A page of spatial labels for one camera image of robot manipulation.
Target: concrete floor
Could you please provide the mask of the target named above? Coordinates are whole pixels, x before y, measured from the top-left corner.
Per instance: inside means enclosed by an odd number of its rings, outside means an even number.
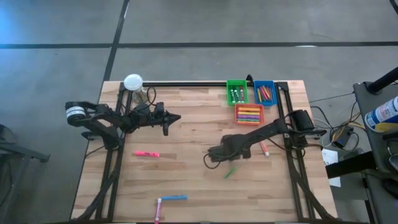
[[[0,44],[111,44],[123,0],[0,0]],[[130,0],[120,43],[398,41],[398,15],[388,0]],[[64,104],[96,102],[110,49],[0,49],[0,123],[19,144],[50,153],[32,162],[13,223],[68,220],[87,141],[69,126]],[[352,92],[397,66],[398,47],[264,47],[119,49],[110,80],[244,78],[305,80],[310,100]],[[355,101],[314,105],[335,125]],[[317,111],[315,117],[322,118]],[[359,146],[369,150],[361,134]],[[347,180],[356,182],[355,177]],[[358,189],[333,189],[339,217],[366,218]]]

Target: green tray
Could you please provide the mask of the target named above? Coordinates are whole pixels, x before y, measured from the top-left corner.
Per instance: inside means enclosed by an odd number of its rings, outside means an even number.
[[[239,97],[241,96],[241,89],[240,87],[243,86],[243,94],[244,94],[244,102],[243,103],[248,103],[248,84],[246,83],[246,80],[227,80],[226,81],[226,95],[228,99],[228,105],[233,106],[235,103],[232,102],[233,98],[231,95],[231,89],[237,90]]]

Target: wooden table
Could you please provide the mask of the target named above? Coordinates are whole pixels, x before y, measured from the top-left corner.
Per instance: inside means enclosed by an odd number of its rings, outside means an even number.
[[[307,110],[311,114],[304,82],[288,83],[293,109]],[[99,102],[114,108],[119,84],[105,82]],[[126,136],[115,222],[153,222],[156,199],[180,194],[187,194],[188,200],[162,203],[161,222],[297,220],[286,153],[271,142],[265,141],[269,157],[265,157],[255,144],[250,159],[222,162],[214,170],[203,164],[207,149],[218,145],[222,136],[258,128],[234,122],[234,109],[227,105],[225,87],[156,87],[156,91],[156,102],[163,101],[165,109],[182,118],[170,126],[169,136],[163,136],[161,127],[141,128]],[[248,93],[253,103],[252,88],[248,88]],[[276,105],[265,109],[265,118],[266,124],[279,118]],[[282,136],[272,139],[283,145]],[[95,140],[89,144],[87,152],[102,145],[102,140]],[[135,151],[159,152],[160,158],[136,157]],[[85,160],[72,218],[82,214],[98,193],[105,157],[106,151],[100,150]],[[304,161],[312,192],[336,217],[319,148],[306,148]],[[224,179],[232,167],[237,167],[237,171]],[[300,197],[306,214],[302,192]]]

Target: blue can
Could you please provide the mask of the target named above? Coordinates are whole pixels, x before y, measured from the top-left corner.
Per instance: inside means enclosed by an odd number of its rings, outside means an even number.
[[[378,133],[398,129],[398,96],[366,114],[365,124]]]

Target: white paper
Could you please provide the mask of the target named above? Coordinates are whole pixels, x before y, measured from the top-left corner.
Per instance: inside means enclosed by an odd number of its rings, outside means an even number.
[[[322,150],[322,157],[325,166],[338,162],[338,153],[329,149]],[[341,187],[340,177],[329,179],[329,184],[335,187]]]

